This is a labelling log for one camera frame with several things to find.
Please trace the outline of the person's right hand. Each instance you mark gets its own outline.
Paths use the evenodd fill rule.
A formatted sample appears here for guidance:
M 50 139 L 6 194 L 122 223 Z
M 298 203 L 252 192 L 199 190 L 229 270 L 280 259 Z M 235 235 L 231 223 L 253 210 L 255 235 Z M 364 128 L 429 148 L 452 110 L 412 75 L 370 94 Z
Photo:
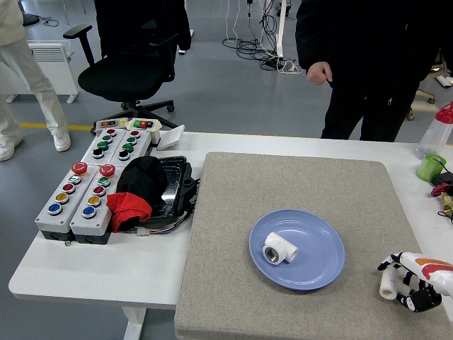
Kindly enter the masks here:
M 315 86 L 333 81 L 333 73 L 330 64 L 327 62 L 316 62 L 308 68 L 306 73 L 307 80 Z

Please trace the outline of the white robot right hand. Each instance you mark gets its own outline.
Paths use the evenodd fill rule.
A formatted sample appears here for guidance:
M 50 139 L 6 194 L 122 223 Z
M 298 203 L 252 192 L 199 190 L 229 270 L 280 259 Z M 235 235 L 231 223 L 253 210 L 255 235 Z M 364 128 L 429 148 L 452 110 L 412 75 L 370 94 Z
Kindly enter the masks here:
M 397 300 L 412 312 L 437 307 L 442 296 L 452 296 L 452 264 L 423 254 L 391 254 L 378 266 L 379 294 Z

